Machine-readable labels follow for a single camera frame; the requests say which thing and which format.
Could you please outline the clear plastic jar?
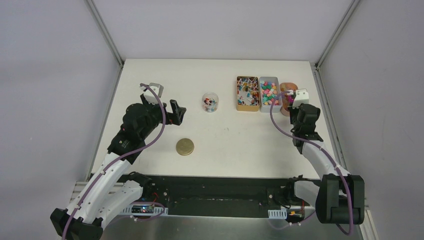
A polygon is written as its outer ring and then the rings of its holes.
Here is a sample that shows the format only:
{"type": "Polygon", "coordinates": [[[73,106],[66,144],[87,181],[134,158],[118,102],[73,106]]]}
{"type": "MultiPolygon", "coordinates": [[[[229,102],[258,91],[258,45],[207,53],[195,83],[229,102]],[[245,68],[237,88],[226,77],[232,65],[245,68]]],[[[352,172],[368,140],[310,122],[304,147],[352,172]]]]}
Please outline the clear plastic jar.
{"type": "Polygon", "coordinates": [[[202,108],[207,113],[213,113],[218,109],[219,97],[214,92],[206,92],[202,96],[202,108]]]}

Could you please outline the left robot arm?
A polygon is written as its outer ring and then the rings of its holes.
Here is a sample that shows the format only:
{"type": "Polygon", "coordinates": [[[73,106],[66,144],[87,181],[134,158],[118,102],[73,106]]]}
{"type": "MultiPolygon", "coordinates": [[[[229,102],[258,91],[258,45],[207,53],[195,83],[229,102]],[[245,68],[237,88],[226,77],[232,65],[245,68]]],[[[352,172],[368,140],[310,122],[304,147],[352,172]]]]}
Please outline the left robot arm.
{"type": "Polygon", "coordinates": [[[114,194],[109,194],[119,178],[135,162],[141,151],[151,146],[146,138],[158,126],[181,125],[187,111],[170,100],[172,111],[165,103],[153,104],[144,97],[141,103],[127,107],[122,125],[112,139],[107,154],[96,173],[79,195],[65,208],[56,208],[50,220],[63,240],[99,240],[103,231],[128,205],[152,198],[152,180],[138,172],[114,194]]]}

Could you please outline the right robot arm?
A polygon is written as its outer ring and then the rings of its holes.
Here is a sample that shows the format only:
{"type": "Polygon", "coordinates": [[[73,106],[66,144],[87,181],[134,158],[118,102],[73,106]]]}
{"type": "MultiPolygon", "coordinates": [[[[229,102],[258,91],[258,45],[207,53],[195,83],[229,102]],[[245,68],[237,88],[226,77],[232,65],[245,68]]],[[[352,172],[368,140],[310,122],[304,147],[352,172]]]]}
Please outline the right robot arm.
{"type": "Polygon", "coordinates": [[[318,220],[323,224],[360,225],[365,217],[365,181],[339,166],[316,132],[321,110],[302,103],[289,108],[293,144],[313,166],[321,183],[315,198],[318,220]]]}

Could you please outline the magenta plastic scoop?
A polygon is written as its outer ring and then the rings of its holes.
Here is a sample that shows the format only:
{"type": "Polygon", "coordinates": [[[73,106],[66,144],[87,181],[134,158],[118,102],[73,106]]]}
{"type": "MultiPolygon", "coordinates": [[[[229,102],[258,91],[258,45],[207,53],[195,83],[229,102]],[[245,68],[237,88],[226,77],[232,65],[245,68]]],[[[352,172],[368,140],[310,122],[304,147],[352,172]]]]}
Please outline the magenta plastic scoop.
{"type": "Polygon", "coordinates": [[[285,99],[286,99],[288,105],[291,105],[294,102],[294,97],[295,97],[295,91],[287,90],[285,92],[285,99]]]}

